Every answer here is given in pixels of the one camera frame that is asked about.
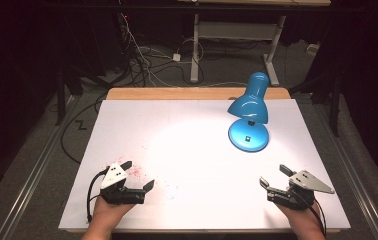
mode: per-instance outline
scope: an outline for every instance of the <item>human hand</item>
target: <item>human hand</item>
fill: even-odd
[[[298,240],[324,240],[325,237],[320,229],[320,222],[310,211],[306,210],[292,210],[282,205],[276,204],[280,211],[285,214],[289,220],[292,231],[298,237]],[[319,207],[317,203],[312,206],[314,211],[319,214]]]
[[[102,197],[98,197],[92,221],[82,239],[109,239],[111,232],[120,223],[123,216],[134,206],[135,204],[108,204]]]

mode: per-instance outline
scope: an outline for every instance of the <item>cable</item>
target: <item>cable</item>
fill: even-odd
[[[92,221],[92,215],[90,214],[90,201],[95,198],[91,198],[91,192],[93,188],[93,184],[95,183],[96,179],[98,179],[100,176],[107,174],[109,167],[107,167],[105,170],[99,172],[98,174],[95,175],[95,177],[92,179],[89,185],[89,190],[87,191],[87,199],[86,199],[86,212],[87,212],[87,221],[90,223]]]
[[[312,206],[309,206],[309,204],[305,201],[305,199],[303,198],[303,197],[301,197],[297,192],[295,192],[295,191],[291,191],[293,194],[294,194],[294,196],[296,197],[296,198],[298,198],[298,200],[301,200],[304,204],[305,204],[305,206],[306,207],[308,207],[308,209],[310,209],[310,211],[313,213],[313,215],[316,217],[316,219],[317,219],[317,221],[319,221],[319,223],[320,223],[320,230],[321,230],[321,232],[323,233],[323,236],[326,238],[326,225],[325,225],[325,223],[323,224],[323,222],[321,221],[321,219],[320,219],[320,216],[317,214],[317,212],[316,212],[316,210],[314,210],[314,208],[312,207]]]
[[[126,30],[126,35],[124,35],[124,40],[126,42],[128,42],[128,44],[127,44],[127,47],[123,50],[123,51],[126,51],[130,47],[130,42],[131,42],[131,38],[128,38],[128,33],[130,33],[129,32],[129,23],[128,23],[126,17],[123,15],[123,13],[120,13],[120,15],[121,15],[121,17],[123,18],[123,20],[124,20],[124,22],[126,24],[126,26],[124,27],[124,29]]]
[[[112,80],[110,83],[111,84],[116,84],[118,82],[121,82],[122,80],[124,80],[127,76],[129,76],[130,74],[130,65],[127,64],[128,66],[126,67],[126,69],[124,69],[123,73],[116,77],[114,80]]]
[[[201,56],[199,57],[198,61],[202,59],[202,57],[204,56],[204,48],[202,47],[201,43],[199,41],[195,41],[193,38],[188,38],[186,40],[184,40],[181,44],[181,47],[183,47],[183,45],[189,41],[192,41],[192,42],[195,42],[196,44],[198,44],[200,47],[201,47]],[[178,54],[180,51],[180,47],[177,49],[176,53]]]
[[[320,212],[322,213],[323,224],[324,224],[324,236],[326,237],[326,234],[327,234],[326,217],[324,216],[324,212],[323,212],[323,209],[321,208],[321,205],[320,205],[319,201],[317,201],[317,199],[315,199],[315,198],[314,198],[314,201],[317,203],[317,206],[319,206]]]
[[[149,79],[149,81],[155,86],[155,83],[152,82],[152,80],[151,80],[151,70],[150,70],[151,62],[150,62],[149,60],[147,60],[147,59],[143,56],[142,50],[140,49],[139,45],[138,45],[137,42],[136,42],[136,38],[133,36],[133,34],[132,34],[131,31],[130,31],[129,23],[128,23],[126,17],[125,17],[122,13],[120,13],[120,14],[121,14],[121,16],[122,16],[122,18],[123,18],[123,20],[124,20],[124,22],[125,22],[125,24],[126,24],[126,30],[127,30],[127,33],[128,33],[129,36],[130,36],[130,39],[133,40],[134,45],[135,45],[136,49],[138,50],[138,52],[139,52],[139,54],[140,54],[140,57],[143,59],[144,62],[146,62],[146,72],[148,73],[148,79]],[[143,82],[144,82],[143,86],[145,86],[145,75],[144,75],[143,73],[142,73],[142,78],[143,78]]]
[[[95,198],[97,198],[97,197],[99,197],[99,196],[101,196],[101,194],[98,194],[98,195],[95,195],[95,196],[91,197],[91,198],[90,198],[90,201],[92,201],[93,199],[95,199]]]
[[[95,100],[95,103],[102,102],[102,101],[101,101],[101,98],[103,98],[105,95],[107,95],[107,93],[108,93],[108,92],[104,92],[104,93],[102,93],[101,95],[99,95],[99,97]],[[96,112],[96,114],[99,114],[99,109],[96,108],[96,105],[97,105],[97,104],[93,105],[93,107],[95,108],[95,112]]]
[[[157,49],[153,49],[151,47],[148,48],[149,51],[147,53],[145,53],[144,55],[148,55],[148,53],[150,53],[151,51],[154,51],[154,52],[157,52],[157,53],[160,53],[161,55],[148,55],[150,57],[158,57],[158,58],[167,58],[167,59],[172,59],[171,57],[167,56],[165,53],[157,50]]]
[[[137,65],[140,67],[140,72],[135,72],[135,73],[138,73],[137,75],[136,75],[136,77],[138,76],[138,75],[140,75],[140,74],[142,74],[142,80],[140,80],[140,81],[138,81],[138,82],[136,82],[136,77],[133,77],[133,74],[132,74],[132,79],[133,79],[133,86],[138,86],[137,84],[139,83],[139,82],[143,82],[143,86],[142,87],[145,87],[146,86],[146,81],[145,81],[145,79],[146,79],[146,77],[145,77],[145,71],[144,71],[144,68],[143,68],[143,63],[142,63],[142,61],[139,59],[139,58],[134,58],[134,61],[136,61],[137,62]]]
[[[159,79],[159,78],[155,75],[156,73],[162,72],[162,71],[164,71],[164,70],[166,70],[166,69],[168,69],[168,68],[178,68],[178,69],[180,70],[181,74],[182,74],[182,80],[183,80],[183,82],[186,82],[186,80],[185,80],[185,74],[184,74],[183,68],[181,68],[180,66],[168,66],[168,67],[162,68],[162,69],[160,69],[160,70],[158,70],[158,71],[156,71],[156,72],[153,73],[154,76],[155,76],[155,78],[157,78],[158,81],[160,81],[162,84],[164,84],[164,85],[166,85],[166,86],[169,86],[169,87],[178,87],[178,86],[170,85],[170,84],[168,84],[168,83],[163,82],[161,79]]]
[[[205,59],[207,60],[210,60],[210,61],[216,61],[216,60],[219,60],[221,58],[224,58],[228,53],[234,53],[234,52],[239,52],[241,50],[251,50],[251,49],[254,49],[255,47],[257,47],[257,45],[261,42],[261,41],[258,41],[258,40],[251,40],[251,41],[237,41],[237,40],[230,40],[230,41],[224,41],[223,39],[218,39],[218,41],[213,41],[211,39],[207,39],[207,38],[199,38],[199,42],[203,41],[204,43],[202,43],[202,46],[203,46],[203,55]],[[222,47],[222,49],[217,49],[217,48],[208,48],[207,47],[207,44],[208,43],[211,43],[212,45],[220,45]],[[245,43],[248,43],[248,45],[246,46],[238,46],[240,44],[245,44]],[[208,51],[223,51],[221,53],[220,56],[218,57],[208,57],[207,56],[207,52]]]
[[[158,68],[158,67],[161,67],[161,66],[165,66],[165,65],[168,65],[168,64],[171,64],[171,63],[176,63],[175,61],[169,61],[169,62],[165,62],[165,63],[161,63],[159,65],[156,65],[156,66],[152,66],[151,68]]]
[[[80,114],[82,114],[84,111],[86,111],[87,109],[93,107],[93,106],[96,106],[97,104],[99,103],[102,103],[102,102],[95,102],[95,103],[92,103],[90,104],[89,106],[85,107],[83,110],[81,110],[79,113],[76,114],[76,116],[74,116],[68,123],[67,125],[65,126],[65,129],[64,131],[62,132],[61,134],[61,148],[62,150],[64,151],[65,155],[67,155],[67,157],[69,157],[73,162],[77,163],[77,164],[80,164],[80,161],[78,161],[77,159],[75,159],[73,156],[71,156],[71,154],[68,153],[68,151],[65,149],[65,146],[64,146],[64,135],[65,135],[65,132],[67,131],[68,127],[70,127],[71,123],[73,123],[76,118],[78,116],[80,116]]]

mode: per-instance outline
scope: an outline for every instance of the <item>desk leg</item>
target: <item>desk leg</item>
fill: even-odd
[[[193,53],[192,64],[190,70],[190,81],[192,83],[198,82],[198,64],[199,64],[199,52],[198,52],[198,40],[199,40],[199,14],[195,14],[195,21],[193,24]]]
[[[285,23],[286,16],[281,16],[279,18],[279,23],[276,26],[274,31],[273,40],[271,42],[271,49],[269,54],[264,54],[264,64],[266,65],[267,73],[269,75],[270,83],[272,86],[276,87],[279,86],[279,80],[277,79],[276,71],[273,67],[273,56],[277,48],[277,44],[279,43],[280,34],[283,30],[283,24]]]
[[[335,137],[339,137],[338,133],[338,114],[339,114],[339,94],[341,93],[341,78],[336,76],[334,79],[332,105],[330,106],[329,124]]]

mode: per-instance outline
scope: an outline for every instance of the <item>white table surface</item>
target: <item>white table surface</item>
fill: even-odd
[[[227,113],[231,100],[105,100],[77,173],[59,229],[88,226],[86,195],[92,178],[113,162],[132,161],[126,186],[155,179],[145,203],[116,227],[122,232],[289,231],[286,217],[259,184],[284,190],[293,171],[308,170],[334,189],[295,100],[266,100],[270,133],[257,153],[235,148]],[[102,178],[92,196],[99,193]],[[350,228],[337,194],[316,192],[329,230]]]

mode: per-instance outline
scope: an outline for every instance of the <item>wooden table edge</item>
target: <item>wooden table edge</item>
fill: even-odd
[[[112,88],[106,100],[231,100],[244,94],[234,88]],[[285,88],[267,88],[264,99],[291,99]]]

